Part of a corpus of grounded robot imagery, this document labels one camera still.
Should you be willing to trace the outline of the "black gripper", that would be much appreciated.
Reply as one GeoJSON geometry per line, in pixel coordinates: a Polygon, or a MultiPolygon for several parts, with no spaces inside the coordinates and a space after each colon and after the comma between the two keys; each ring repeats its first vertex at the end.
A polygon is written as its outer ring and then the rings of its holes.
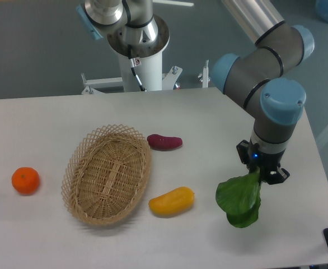
{"type": "Polygon", "coordinates": [[[287,148],[287,143],[268,143],[261,139],[242,140],[237,146],[240,161],[246,165],[249,173],[260,170],[265,174],[264,181],[275,185],[284,183],[290,173],[280,167],[280,161],[287,148]]]}

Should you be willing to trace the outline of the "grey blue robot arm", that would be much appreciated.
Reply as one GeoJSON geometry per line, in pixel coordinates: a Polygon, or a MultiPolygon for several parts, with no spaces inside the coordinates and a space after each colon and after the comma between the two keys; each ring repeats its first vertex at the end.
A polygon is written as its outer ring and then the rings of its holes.
{"type": "MultiPolygon", "coordinates": [[[[224,5],[256,50],[244,58],[224,55],[210,80],[255,120],[250,140],[237,145],[241,162],[249,171],[259,170],[263,182],[283,183],[289,173],[280,161],[306,101],[303,87],[284,74],[312,54],[314,39],[305,27],[287,25],[270,1],[224,5]]],[[[90,35],[106,38],[118,55],[125,91],[174,87],[174,74],[162,74],[170,33],[154,15],[152,1],[84,1],[76,11],[90,35]]]]}

